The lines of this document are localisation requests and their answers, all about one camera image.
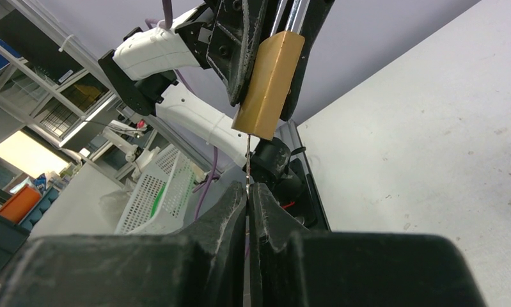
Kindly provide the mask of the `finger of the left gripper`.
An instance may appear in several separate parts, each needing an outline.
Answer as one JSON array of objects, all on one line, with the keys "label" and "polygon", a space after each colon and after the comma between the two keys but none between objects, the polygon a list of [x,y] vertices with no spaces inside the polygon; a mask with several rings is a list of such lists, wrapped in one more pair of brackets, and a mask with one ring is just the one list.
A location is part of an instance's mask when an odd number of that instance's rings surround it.
[{"label": "finger of the left gripper", "polygon": [[222,80],[231,106],[244,101],[260,45],[267,1],[207,1],[214,13],[206,59]]},{"label": "finger of the left gripper", "polygon": [[280,119],[284,122],[291,119],[297,107],[311,49],[332,8],[332,5],[334,4],[334,1],[308,1],[306,4],[307,10],[304,14],[304,18],[300,24],[298,32],[304,37],[305,41],[290,85],[290,91],[286,97],[283,110],[280,115]]}]

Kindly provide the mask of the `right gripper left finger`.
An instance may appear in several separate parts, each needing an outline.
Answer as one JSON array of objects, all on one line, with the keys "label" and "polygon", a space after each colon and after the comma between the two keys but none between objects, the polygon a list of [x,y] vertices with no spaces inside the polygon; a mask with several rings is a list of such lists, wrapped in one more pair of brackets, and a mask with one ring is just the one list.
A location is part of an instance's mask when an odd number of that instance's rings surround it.
[{"label": "right gripper left finger", "polygon": [[194,244],[183,293],[189,306],[242,306],[246,186],[233,181],[218,201],[179,235]]}]

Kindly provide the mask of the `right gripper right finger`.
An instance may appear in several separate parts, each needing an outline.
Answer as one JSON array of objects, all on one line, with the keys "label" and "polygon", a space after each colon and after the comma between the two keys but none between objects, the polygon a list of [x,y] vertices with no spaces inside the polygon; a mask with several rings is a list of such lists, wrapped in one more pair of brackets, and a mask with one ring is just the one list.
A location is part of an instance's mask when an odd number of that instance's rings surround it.
[{"label": "right gripper right finger", "polygon": [[287,213],[265,184],[248,193],[252,306],[307,306],[300,235],[308,230]]}]

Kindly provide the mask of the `brass padlock long shackle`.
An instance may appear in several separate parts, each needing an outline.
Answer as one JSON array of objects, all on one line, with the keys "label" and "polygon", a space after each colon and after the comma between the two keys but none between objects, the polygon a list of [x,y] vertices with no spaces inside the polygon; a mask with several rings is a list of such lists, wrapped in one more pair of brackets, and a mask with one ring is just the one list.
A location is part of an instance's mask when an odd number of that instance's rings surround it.
[{"label": "brass padlock long shackle", "polygon": [[245,100],[232,128],[271,140],[297,68],[305,38],[300,34],[310,2],[280,1],[271,32],[259,46]]}]

